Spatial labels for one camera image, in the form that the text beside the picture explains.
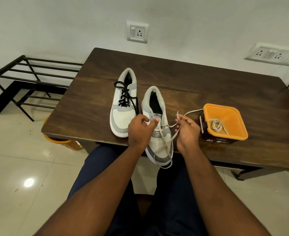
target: orange container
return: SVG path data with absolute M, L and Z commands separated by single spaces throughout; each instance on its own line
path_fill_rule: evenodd
M 48 118 L 50 117 L 50 115 L 44 120 L 44 124 L 47 122 Z M 44 137 L 50 141 L 51 143 L 57 143 L 57 144 L 62 144 L 63 146 L 71 149 L 71 150 L 81 150 L 84 147 L 77 141 L 73 141 L 73 140 L 64 140 L 64 139 L 59 139 L 59 138 L 50 138 L 49 136 L 43 134 Z
M 207 103 L 203 110 L 200 123 L 202 138 L 206 141 L 231 144 L 248 138 L 245 124 L 236 108 Z M 228 134 L 223 128 L 220 132 L 211 129 L 212 121 L 210 119 L 219 119 Z

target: sneaker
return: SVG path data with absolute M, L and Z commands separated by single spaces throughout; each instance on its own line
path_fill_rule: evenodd
M 170 126 L 167 122 L 165 104 L 159 89 L 151 86 L 145 93 L 141 104 L 143 115 L 149 118 L 149 122 L 154 118 L 159 118 L 158 126 L 153 131 L 146 154 L 149 159 L 158 166 L 172 165 L 173 157 L 173 138 Z
M 127 68 L 114 83 L 115 94 L 110 113 L 112 132 L 120 137 L 128 137 L 128 125 L 139 114 L 137 80 L 132 69 Z

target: wooden table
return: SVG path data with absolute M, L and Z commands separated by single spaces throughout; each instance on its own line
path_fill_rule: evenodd
M 140 112 L 146 90 L 155 85 L 170 125 L 177 111 L 184 114 L 206 103 L 240 111 L 247 140 L 231 145 L 199 140 L 211 161 L 244 169 L 235 174 L 237 179 L 289 171 L 289 89 L 280 78 L 119 51 L 93 49 L 42 132 L 78 140 L 88 152 L 91 141 L 126 146 L 128 139 L 116 137 L 109 121 L 114 82 L 127 67 L 137 77 Z M 199 124 L 199 115 L 189 117 Z

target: person's left hand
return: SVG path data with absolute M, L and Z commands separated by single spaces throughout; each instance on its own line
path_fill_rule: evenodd
M 149 122 L 149 119 L 145 115 L 138 114 L 134 117 L 128 125 L 128 145 L 143 153 L 159 121 L 160 119 L 156 118 L 147 125 L 145 122 Z

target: forearm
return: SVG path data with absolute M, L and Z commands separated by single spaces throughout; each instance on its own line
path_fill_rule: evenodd
M 199 147 L 185 156 L 185 162 L 210 236 L 270 235 L 229 189 Z
M 104 235 L 141 153 L 136 148 L 127 148 L 67 200 L 36 235 Z

